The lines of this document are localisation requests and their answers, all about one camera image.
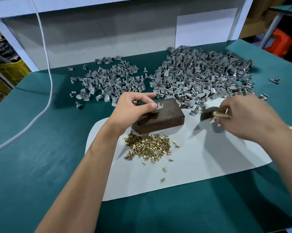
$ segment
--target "gray panel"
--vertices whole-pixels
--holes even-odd
[[[52,68],[174,46],[178,15],[238,7],[245,0],[133,0],[41,13]],[[47,68],[36,15],[4,19],[40,70]]]

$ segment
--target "white paper on backboard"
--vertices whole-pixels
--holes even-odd
[[[207,104],[208,107],[219,106],[221,102],[222,98],[218,98]],[[200,122],[200,114],[194,117],[189,109],[182,111],[184,125],[155,132],[168,135],[171,143],[175,140],[180,145],[175,148],[171,144],[172,155],[165,154],[156,163],[148,160],[143,165],[139,157],[131,161],[124,159],[130,148],[121,137],[127,137],[131,128],[125,131],[116,146],[103,201],[223,176],[271,162],[258,144],[233,136],[210,119]],[[86,151],[107,119],[98,121],[91,129]]]
[[[227,41],[236,13],[237,8],[231,8],[178,16],[175,47]]]

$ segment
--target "human arm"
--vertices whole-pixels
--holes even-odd
[[[232,118],[218,118],[216,121],[233,135],[259,144],[276,163],[292,196],[292,130],[255,95],[224,100],[218,111],[226,110]]]
[[[157,104],[155,93],[123,93],[55,202],[38,225],[40,232],[94,232],[120,135]],[[135,106],[133,101],[146,104]]]

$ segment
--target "left hand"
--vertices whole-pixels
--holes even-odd
[[[158,105],[151,99],[155,96],[156,93],[122,93],[107,123],[119,130],[119,136],[122,135],[140,116],[157,108]],[[145,104],[135,106],[133,101],[143,101]]]

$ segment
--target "white cable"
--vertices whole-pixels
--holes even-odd
[[[48,54],[47,54],[47,50],[46,50],[46,43],[45,43],[45,37],[44,37],[44,34],[43,34],[43,27],[41,26],[41,21],[40,21],[40,17],[39,17],[39,14],[38,14],[38,10],[36,8],[36,5],[34,3],[33,0],[31,0],[32,4],[33,4],[33,7],[35,8],[35,11],[36,11],[36,15],[37,15],[37,19],[38,19],[38,23],[39,23],[39,27],[40,27],[40,31],[41,31],[41,36],[43,38],[43,49],[45,50],[45,54],[46,54],[46,59],[47,59],[47,66],[48,66],[48,73],[49,73],[49,77],[50,77],[50,82],[51,82],[51,89],[50,89],[50,97],[49,97],[49,101],[48,101],[48,104],[46,106],[46,108],[40,112],[30,123],[29,125],[27,125],[21,132],[19,132],[17,135],[15,135],[14,137],[10,138],[8,141],[4,142],[3,144],[0,145],[0,151],[2,149],[4,149],[6,146],[10,145],[12,142],[14,142],[16,139],[18,139],[20,136],[22,136],[24,133],[27,132],[28,129],[31,128],[31,126],[36,122],[37,119],[40,118],[40,116],[42,116],[46,111],[47,109],[49,109],[50,107],[50,104],[51,104],[51,100],[52,100],[52,89],[53,89],[53,83],[52,83],[52,77],[51,77],[51,72],[50,72],[50,63],[49,63],[49,57],[48,57]]]

